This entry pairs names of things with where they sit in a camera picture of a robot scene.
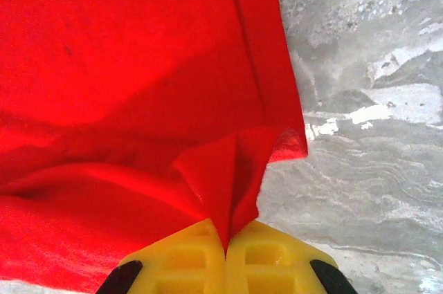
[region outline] red cloth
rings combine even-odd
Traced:
[[[93,292],[307,154],[278,0],[0,0],[0,278]]]

